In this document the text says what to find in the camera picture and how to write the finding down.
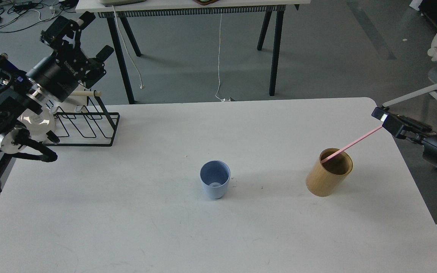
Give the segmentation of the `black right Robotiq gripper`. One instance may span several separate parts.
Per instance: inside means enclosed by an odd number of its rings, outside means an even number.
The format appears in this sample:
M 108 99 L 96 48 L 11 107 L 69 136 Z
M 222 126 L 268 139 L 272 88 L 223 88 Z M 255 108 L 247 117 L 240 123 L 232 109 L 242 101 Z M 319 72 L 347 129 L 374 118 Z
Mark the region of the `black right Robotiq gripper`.
M 437 133 L 426 123 L 408 116 L 391 113 L 389 108 L 375 107 L 371 116 L 382 123 L 382 127 L 394 138 L 421 142 L 423 159 L 437 168 Z

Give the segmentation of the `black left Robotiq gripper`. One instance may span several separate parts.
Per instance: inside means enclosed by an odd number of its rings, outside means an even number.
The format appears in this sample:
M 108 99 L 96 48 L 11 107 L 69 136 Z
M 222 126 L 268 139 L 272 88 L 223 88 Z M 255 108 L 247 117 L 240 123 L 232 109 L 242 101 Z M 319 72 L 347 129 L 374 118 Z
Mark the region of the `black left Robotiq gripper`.
M 104 62 L 114 53 L 114 48 L 105 45 L 94 58 L 85 58 L 80 48 L 82 31 L 95 18 L 89 11 L 75 20 L 57 16 L 41 32 L 40 41 L 53 52 L 31 68 L 27 77 L 54 100 L 65 101 L 79 81 L 86 89 L 92 88 L 107 73 Z

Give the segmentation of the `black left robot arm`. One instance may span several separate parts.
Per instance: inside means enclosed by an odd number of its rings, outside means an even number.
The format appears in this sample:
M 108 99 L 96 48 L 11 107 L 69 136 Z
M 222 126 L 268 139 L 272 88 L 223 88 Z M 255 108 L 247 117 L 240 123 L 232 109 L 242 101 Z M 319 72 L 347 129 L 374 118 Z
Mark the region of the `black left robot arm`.
M 104 62 L 114 49 L 106 45 L 96 57 L 89 58 L 80 48 L 81 32 L 95 18 L 89 11 L 77 20 L 57 16 L 40 37 L 53 52 L 29 72 L 0 54 L 0 179 L 12 158 L 57 160 L 54 151 L 31 138 L 31 131 L 19 117 L 26 110 L 41 114 L 47 101 L 64 102 L 79 85 L 89 89 L 106 74 Z

